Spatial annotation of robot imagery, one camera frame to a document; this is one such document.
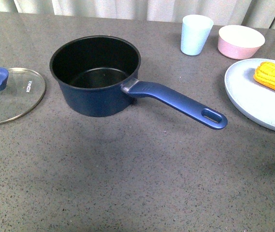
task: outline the cup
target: cup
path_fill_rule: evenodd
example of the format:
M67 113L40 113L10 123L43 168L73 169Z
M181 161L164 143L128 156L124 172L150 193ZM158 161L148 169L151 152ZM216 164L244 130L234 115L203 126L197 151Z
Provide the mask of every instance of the cup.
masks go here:
M201 53L214 22L199 14L190 14L182 19L181 51L189 56Z

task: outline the pink bowl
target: pink bowl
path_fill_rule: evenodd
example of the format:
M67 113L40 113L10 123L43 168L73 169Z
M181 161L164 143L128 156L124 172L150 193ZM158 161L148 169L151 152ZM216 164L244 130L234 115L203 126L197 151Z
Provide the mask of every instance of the pink bowl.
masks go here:
M264 43L264 36L252 28L228 25L219 30L218 50L232 59L248 59Z

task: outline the curtain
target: curtain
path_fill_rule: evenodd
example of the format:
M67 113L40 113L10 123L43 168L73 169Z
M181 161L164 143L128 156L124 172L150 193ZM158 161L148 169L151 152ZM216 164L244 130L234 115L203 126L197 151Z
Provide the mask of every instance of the curtain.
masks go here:
M164 22L199 14L215 25L275 29L275 0L0 0L0 11Z

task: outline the glass lid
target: glass lid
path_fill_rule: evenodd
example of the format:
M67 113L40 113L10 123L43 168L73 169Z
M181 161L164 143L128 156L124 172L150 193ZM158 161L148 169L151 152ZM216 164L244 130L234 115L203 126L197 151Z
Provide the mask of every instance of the glass lid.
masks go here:
M37 72L8 69L7 84L0 91L0 123L12 121L31 111L43 98L46 84Z

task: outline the gray countertop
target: gray countertop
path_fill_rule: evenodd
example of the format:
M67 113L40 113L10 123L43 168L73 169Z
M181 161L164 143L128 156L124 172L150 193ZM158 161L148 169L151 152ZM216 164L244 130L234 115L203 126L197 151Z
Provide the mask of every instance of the gray countertop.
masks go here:
M0 125L0 231L275 231L275 131L240 113L217 50L180 51L181 24L0 13L0 67L35 70L42 101ZM275 30L254 58L275 59ZM112 35L142 56L139 79L158 82L229 120L211 130L150 98L109 117L66 104L49 71L63 44Z

